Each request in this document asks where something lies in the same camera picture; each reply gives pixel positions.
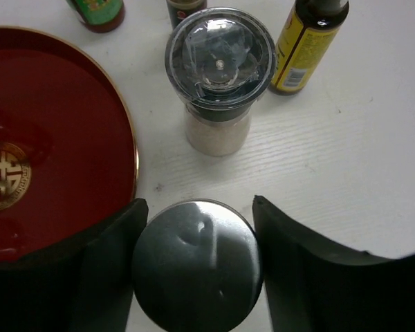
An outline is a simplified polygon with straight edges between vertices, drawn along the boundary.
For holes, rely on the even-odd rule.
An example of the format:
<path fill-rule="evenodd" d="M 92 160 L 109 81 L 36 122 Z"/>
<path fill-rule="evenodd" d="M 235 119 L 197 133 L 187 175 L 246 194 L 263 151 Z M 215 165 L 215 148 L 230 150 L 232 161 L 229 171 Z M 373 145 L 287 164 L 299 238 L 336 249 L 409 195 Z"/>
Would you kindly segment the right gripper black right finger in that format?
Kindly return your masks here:
<path fill-rule="evenodd" d="M 415 253 L 349 248 L 263 196 L 252 214 L 274 331 L 415 331 Z"/>

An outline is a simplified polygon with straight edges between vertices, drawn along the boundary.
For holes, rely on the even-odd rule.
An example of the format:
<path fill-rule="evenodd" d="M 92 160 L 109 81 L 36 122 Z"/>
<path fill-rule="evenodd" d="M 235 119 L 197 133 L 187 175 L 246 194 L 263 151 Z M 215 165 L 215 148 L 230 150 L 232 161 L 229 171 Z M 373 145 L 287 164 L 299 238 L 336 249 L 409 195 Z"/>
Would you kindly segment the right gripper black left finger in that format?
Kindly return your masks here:
<path fill-rule="evenodd" d="M 132 255 L 149 208 L 137 198 L 58 243 L 0 263 L 0 331 L 124 331 Z"/>

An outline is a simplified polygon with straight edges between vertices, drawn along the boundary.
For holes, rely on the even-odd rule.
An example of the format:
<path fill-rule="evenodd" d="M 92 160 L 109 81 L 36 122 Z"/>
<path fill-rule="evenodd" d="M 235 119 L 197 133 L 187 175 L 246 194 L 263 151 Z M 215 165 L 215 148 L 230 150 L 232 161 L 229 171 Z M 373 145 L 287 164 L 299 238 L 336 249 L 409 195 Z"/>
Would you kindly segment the silver lid blue label jar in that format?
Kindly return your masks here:
<path fill-rule="evenodd" d="M 255 231 L 225 203 L 175 203 L 140 233 L 132 283 L 139 306 L 164 331 L 231 331 L 263 284 Z"/>

